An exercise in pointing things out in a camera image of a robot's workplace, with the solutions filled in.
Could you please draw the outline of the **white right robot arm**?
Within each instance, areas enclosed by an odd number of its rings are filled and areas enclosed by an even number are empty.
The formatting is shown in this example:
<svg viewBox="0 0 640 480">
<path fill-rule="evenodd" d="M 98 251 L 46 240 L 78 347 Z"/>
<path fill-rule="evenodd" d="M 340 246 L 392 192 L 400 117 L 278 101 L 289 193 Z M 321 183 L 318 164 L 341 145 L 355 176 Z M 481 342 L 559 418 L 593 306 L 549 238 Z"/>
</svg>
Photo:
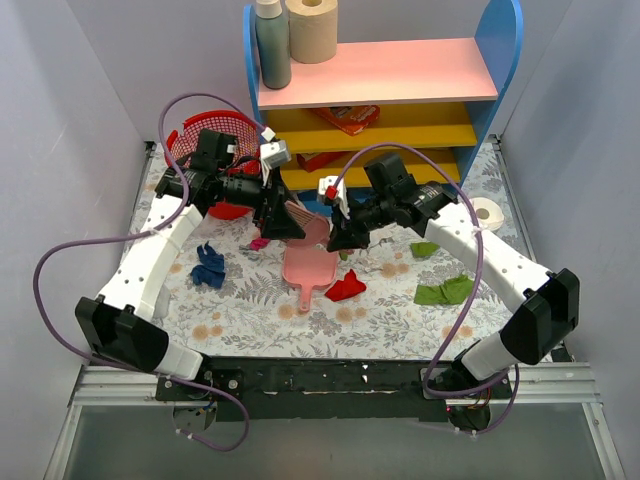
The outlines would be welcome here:
<svg viewBox="0 0 640 480">
<path fill-rule="evenodd" d="M 480 226 L 470 201 L 437 182 L 417 183 L 401 157 L 388 152 L 364 166 L 374 194 L 353 199 L 342 176 L 318 183 L 332 208 L 330 251 L 364 249 L 372 231 L 397 224 L 437 244 L 486 283 L 512 316 L 497 332 L 459 354 L 439 373 L 423 375 L 434 396 L 475 397 L 518 365 L 536 365 L 578 325 L 580 283 L 568 269 L 551 272 Z"/>
</svg>

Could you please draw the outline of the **pink hand brush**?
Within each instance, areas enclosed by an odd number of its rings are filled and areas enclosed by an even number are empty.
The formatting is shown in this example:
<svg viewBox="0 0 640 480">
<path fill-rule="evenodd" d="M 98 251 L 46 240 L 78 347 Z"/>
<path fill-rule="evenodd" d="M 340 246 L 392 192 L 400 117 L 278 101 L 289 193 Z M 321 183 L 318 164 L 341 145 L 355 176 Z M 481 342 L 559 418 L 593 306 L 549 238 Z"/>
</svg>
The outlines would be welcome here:
<svg viewBox="0 0 640 480">
<path fill-rule="evenodd" d="M 330 224 L 327 218 L 314 214 L 291 200 L 286 201 L 285 206 L 305 233 L 303 239 L 289 239 L 286 245 L 292 248 L 310 248 L 320 245 L 325 248 L 330 236 Z"/>
</svg>

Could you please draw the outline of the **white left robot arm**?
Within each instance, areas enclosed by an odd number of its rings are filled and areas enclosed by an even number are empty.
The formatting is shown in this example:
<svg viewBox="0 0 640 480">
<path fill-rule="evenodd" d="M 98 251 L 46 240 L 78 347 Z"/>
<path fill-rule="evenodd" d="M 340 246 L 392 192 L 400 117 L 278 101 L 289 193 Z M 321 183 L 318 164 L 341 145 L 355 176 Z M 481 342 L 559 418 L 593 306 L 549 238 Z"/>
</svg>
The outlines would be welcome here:
<svg viewBox="0 0 640 480">
<path fill-rule="evenodd" d="M 253 210 L 253 223 L 267 239 L 302 239 L 303 227 L 289 213 L 280 168 L 291 155 L 270 129 L 261 133 L 260 172 L 234 170 L 236 137 L 203 130 L 190 159 L 164 171 L 142 229 L 109 282 L 94 299 L 79 300 L 75 315 L 92 350 L 146 373 L 178 377 L 178 387 L 193 400 L 213 386 L 195 350 L 172 342 L 152 324 L 166 303 L 164 282 L 184 242 L 210 207 L 226 202 Z"/>
</svg>

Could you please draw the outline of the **pink dustpan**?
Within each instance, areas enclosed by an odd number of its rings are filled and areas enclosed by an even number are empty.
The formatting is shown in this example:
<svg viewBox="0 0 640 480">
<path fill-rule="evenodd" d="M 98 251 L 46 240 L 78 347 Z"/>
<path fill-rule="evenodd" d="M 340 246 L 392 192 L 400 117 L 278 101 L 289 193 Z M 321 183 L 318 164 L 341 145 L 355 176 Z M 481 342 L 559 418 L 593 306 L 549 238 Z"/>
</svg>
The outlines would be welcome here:
<svg viewBox="0 0 640 480">
<path fill-rule="evenodd" d="M 335 280 L 338 259 L 337 252 L 318 248 L 285 249 L 282 276 L 287 284 L 299 290 L 301 312 L 310 310 L 314 290 L 326 289 Z"/>
</svg>

